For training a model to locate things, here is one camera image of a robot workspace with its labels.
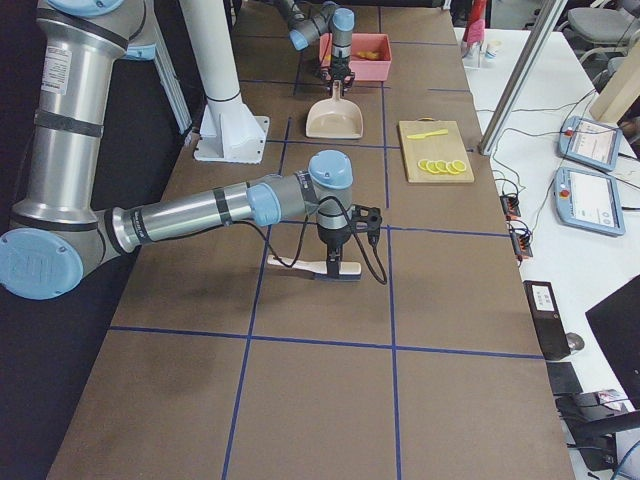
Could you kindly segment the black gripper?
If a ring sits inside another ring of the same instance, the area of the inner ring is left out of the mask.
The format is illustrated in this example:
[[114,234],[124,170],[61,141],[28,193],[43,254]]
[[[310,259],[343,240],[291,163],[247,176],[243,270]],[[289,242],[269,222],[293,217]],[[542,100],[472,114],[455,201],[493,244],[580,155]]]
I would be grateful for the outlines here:
[[331,279],[340,278],[342,246],[357,233],[366,233],[371,246],[376,246],[382,223],[381,210],[352,204],[341,208],[336,202],[324,202],[316,213],[318,234],[327,245],[326,268]]
[[350,68],[350,60],[350,57],[331,57],[329,66],[320,69],[320,78],[325,83],[334,81],[352,83],[355,73]]

